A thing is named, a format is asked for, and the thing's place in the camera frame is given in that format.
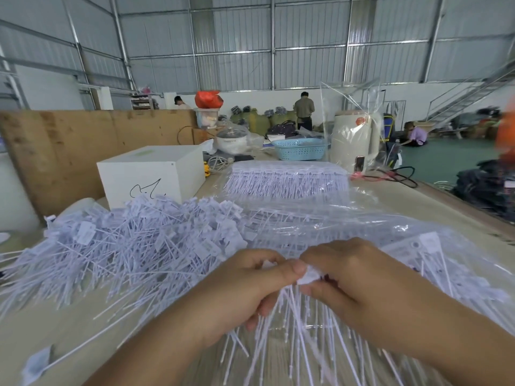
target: purple shirt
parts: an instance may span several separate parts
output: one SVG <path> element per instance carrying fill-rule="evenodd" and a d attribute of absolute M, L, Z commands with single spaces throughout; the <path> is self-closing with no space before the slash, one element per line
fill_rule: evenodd
<path fill-rule="evenodd" d="M 423 145 L 427 137 L 428 134 L 420 127 L 415 127 L 413 130 L 411 130 L 411 133 L 409 133 L 409 139 L 417 141 L 419 145 Z"/>

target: wooden partition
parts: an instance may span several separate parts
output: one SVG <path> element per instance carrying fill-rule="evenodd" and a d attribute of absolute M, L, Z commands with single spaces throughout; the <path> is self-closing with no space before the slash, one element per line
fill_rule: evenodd
<path fill-rule="evenodd" d="M 0 134 L 40 216 L 104 196 L 96 163 L 148 145 L 194 144 L 192 110 L 0 111 Z"/>

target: black marker scribble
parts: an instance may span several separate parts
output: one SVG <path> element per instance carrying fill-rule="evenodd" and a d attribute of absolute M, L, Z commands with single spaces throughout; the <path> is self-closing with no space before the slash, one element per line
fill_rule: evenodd
<path fill-rule="evenodd" d="M 154 198 L 153 198 L 153 196 L 152 196 L 152 194 L 153 194 L 153 192 L 155 191 L 155 189 L 156 189 L 156 187 L 158 186 L 158 184 L 159 184 L 159 182 L 160 182 L 160 181 L 161 181 L 161 179 L 158 179 L 157 181 L 155 181 L 154 183 L 152 183 L 152 184 L 150 184 L 150 185 L 147 185 L 146 187 L 141 187 L 141 185 L 136 184 L 134 187 L 132 187 L 132 188 L 131 188 L 131 190 L 130 190 L 130 192 L 129 192 L 129 195 L 130 195 L 130 197 L 131 197 L 131 198 L 135 198 L 135 197 L 136 197 L 136 196 L 138 196 L 139 194 L 148 194 L 148 192 L 147 192 L 147 191 L 144 191 L 144 189 L 147 189 L 147 188 L 149 188 L 149 187 L 152 187 L 152 186 L 153 186 L 153 188 L 152 188 L 152 189 L 151 189 L 151 191 L 150 191 L 150 198 L 151 198 L 151 199 L 154 199 Z"/>

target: orange object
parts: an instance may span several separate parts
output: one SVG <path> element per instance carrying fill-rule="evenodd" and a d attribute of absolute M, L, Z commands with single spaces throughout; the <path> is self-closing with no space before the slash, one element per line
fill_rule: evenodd
<path fill-rule="evenodd" d="M 501 161 L 511 165 L 515 164 L 515 98 L 512 99 L 508 108 L 506 108 L 506 112 L 503 113 L 495 145 L 505 151 L 499 157 Z"/>
<path fill-rule="evenodd" d="M 218 95 L 219 90 L 199 90 L 195 95 L 195 104 L 202 109 L 215 109 L 223 105 L 223 99 Z"/>

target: smartphone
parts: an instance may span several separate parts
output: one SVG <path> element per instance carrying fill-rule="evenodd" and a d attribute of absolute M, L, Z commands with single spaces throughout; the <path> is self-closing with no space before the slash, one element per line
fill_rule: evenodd
<path fill-rule="evenodd" d="M 363 172 L 365 167 L 365 157 L 357 156 L 356 161 L 354 162 L 354 172 Z"/>

